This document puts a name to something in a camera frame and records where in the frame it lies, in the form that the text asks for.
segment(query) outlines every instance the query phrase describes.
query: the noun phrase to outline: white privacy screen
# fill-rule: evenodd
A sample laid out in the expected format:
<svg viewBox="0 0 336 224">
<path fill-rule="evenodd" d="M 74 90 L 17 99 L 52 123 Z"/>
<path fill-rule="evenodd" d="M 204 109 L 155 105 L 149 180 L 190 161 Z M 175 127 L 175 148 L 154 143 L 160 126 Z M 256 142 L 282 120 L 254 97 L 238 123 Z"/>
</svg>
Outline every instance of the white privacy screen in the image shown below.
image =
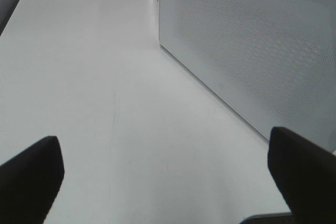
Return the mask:
<svg viewBox="0 0 336 224">
<path fill-rule="evenodd" d="M 336 0 L 160 0 L 160 43 L 265 137 L 336 148 Z"/>
</svg>

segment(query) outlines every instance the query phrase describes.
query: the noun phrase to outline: metal mesh panel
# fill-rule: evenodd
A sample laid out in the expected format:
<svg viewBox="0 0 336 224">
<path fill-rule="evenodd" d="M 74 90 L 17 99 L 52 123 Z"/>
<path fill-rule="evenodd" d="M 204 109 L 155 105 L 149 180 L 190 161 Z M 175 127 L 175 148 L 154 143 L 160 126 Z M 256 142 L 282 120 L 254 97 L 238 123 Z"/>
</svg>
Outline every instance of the metal mesh panel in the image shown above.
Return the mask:
<svg viewBox="0 0 336 224">
<path fill-rule="evenodd" d="M 262 134 L 283 125 L 336 147 L 334 0 L 160 4 L 162 45 Z M 238 96 L 244 98 L 236 102 Z"/>
</svg>

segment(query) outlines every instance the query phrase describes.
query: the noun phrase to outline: desk surface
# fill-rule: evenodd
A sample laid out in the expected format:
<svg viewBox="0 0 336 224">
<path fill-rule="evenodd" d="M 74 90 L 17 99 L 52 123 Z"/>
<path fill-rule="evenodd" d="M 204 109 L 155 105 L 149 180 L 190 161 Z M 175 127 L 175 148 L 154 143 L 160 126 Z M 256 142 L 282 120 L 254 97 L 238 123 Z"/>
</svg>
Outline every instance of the desk surface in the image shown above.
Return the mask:
<svg viewBox="0 0 336 224">
<path fill-rule="evenodd" d="M 0 37 L 0 163 L 59 137 L 50 223 L 287 211 L 268 143 L 160 47 L 154 0 L 21 0 Z"/>
</svg>

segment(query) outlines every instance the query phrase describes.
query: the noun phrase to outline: white table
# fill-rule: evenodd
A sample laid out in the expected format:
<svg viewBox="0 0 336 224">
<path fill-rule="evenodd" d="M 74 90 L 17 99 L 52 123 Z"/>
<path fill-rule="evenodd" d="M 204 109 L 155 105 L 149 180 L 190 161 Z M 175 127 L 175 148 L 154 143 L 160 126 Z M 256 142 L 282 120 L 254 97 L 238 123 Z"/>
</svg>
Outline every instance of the white table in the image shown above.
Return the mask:
<svg viewBox="0 0 336 224">
<path fill-rule="evenodd" d="M 46 135 L 50 223 L 239 223 L 288 211 L 268 143 L 160 47 L 153 0 L 21 0 L 0 37 L 0 163 Z"/>
</svg>

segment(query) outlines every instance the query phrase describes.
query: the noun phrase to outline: white desk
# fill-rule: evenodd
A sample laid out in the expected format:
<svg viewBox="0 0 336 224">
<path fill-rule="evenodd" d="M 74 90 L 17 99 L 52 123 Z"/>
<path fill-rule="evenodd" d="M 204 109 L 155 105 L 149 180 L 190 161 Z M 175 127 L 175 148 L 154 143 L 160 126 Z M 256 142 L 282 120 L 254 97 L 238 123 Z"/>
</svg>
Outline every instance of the white desk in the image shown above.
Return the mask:
<svg viewBox="0 0 336 224">
<path fill-rule="evenodd" d="M 0 37 L 0 163 L 59 137 L 46 224 L 287 211 L 267 141 L 159 46 L 153 0 L 21 0 Z"/>
</svg>

